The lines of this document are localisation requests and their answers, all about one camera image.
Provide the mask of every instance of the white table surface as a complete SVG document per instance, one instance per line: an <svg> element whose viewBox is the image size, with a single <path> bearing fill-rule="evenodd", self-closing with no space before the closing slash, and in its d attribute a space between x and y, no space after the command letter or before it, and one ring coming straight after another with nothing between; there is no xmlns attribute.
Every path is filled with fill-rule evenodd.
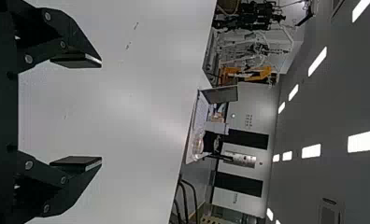
<svg viewBox="0 0 370 224"><path fill-rule="evenodd" d="M168 223L216 1L29 2L71 15L104 62L21 74L20 150L104 158L71 210L31 223Z"/></svg>

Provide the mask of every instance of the screw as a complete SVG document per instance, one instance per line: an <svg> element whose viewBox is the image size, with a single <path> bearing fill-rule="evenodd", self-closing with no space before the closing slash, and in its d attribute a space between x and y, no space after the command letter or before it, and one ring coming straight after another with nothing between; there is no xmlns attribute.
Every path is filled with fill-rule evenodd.
<svg viewBox="0 0 370 224"><path fill-rule="evenodd" d="M34 166L34 163L32 161L28 161L25 163L25 170L31 170Z"/></svg>
<svg viewBox="0 0 370 224"><path fill-rule="evenodd" d="M26 54L26 55L25 55L25 61L26 61L27 63L33 63L34 59L33 59L33 57L32 57L31 55Z"/></svg>
<svg viewBox="0 0 370 224"><path fill-rule="evenodd" d="M62 184L65 184L65 182L66 182L66 177L65 177L65 176L63 176L63 177L62 177L62 180L61 180L61 183L62 183Z"/></svg>
<svg viewBox="0 0 370 224"><path fill-rule="evenodd" d="M45 12L45 19L47 21L51 21L51 15L49 14L49 12Z"/></svg>
<svg viewBox="0 0 370 224"><path fill-rule="evenodd" d="M60 42L60 46L62 47L62 49L65 49L66 48L66 44L65 44L65 42Z"/></svg>
<svg viewBox="0 0 370 224"><path fill-rule="evenodd" d="M43 213L48 213L50 210L50 205L46 204L45 207L43 207Z"/></svg>

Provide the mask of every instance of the table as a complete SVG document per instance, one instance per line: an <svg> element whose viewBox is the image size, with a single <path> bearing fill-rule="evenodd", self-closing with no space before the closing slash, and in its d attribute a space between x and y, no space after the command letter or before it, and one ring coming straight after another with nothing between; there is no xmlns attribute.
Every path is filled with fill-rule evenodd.
<svg viewBox="0 0 370 224"><path fill-rule="evenodd" d="M31 223L168 223L216 1L29 2L71 15L103 68L21 74L19 148L104 158L76 206Z"/></svg>

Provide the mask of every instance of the light fixture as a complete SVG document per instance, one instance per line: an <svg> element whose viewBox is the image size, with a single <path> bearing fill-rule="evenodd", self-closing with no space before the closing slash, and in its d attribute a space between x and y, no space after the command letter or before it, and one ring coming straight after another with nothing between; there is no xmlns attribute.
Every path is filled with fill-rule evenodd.
<svg viewBox="0 0 370 224"><path fill-rule="evenodd" d="M302 159L319 157L321 155L321 144L302 148Z"/></svg>
<svg viewBox="0 0 370 224"><path fill-rule="evenodd" d="M273 162L278 162L278 161L280 161L280 154L273 156Z"/></svg>
<svg viewBox="0 0 370 224"><path fill-rule="evenodd" d="M299 91L299 84L296 84L296 86L292 89L292 91L290 92L290 94L288 95L288 100L292 100L292 98L296 95L296 93L298 93Z"/></svg>
<svg viewBox="0 0 370 224"><path fill-rule="evenodd" d="M324 59L327 57L327 47L325 47L322 52L319 54L319 56L316 58L316 60L311 64L308 70L308 75L311 76L316 71L316 69L319 67L319 65L324 61Z"/></svg>
<svg viewBox="0 0 370 224"><path fill-rule="evenodd" d="M359 133L349 137L348 153L370 151L370 132Z"/></svg>
<svg viewBox="0 0 370 224"><path fill-rule="evenodd" d="M283 153L283 160L284 161L292 160L292 151L284 152Z"/></svg>
<svg viewBox="0 0 370 224"><path fill-rule="evenodd" d="M353 22L355 22L361 16L361 14L363 14L363 11L366 10L369 4L370 0L360 1L360 3L353 10Z"/></svg>
<svg viewBox="0 0 370 224"><path fill-rule="evenodd" d="M274 217L274 215L273 215L272 210L270 210L270 208L267 208L266 215L269 217L269 219L270 219L271 221L273 221L273 217Z"/></svg>
<svg viewBox="0 0 370 224"><path fill-rule="evenodd" d="M281 104L281 106L278 108L278 113L281 114L281 112L284 110L285 108L285 102Z"/></svg>

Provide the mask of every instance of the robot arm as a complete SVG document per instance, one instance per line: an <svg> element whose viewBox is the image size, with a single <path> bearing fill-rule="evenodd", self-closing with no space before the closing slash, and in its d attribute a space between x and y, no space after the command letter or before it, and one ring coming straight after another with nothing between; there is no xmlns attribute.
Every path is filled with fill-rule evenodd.
<svg viewBox="0 0 370 224"><path fill-rule="evenodd" d="M62 11L0 0L0 224L64 213L102 167L100 157L47 165L18 150L18 74L46 60L67 68L102 66L86 35Z"/></svg>

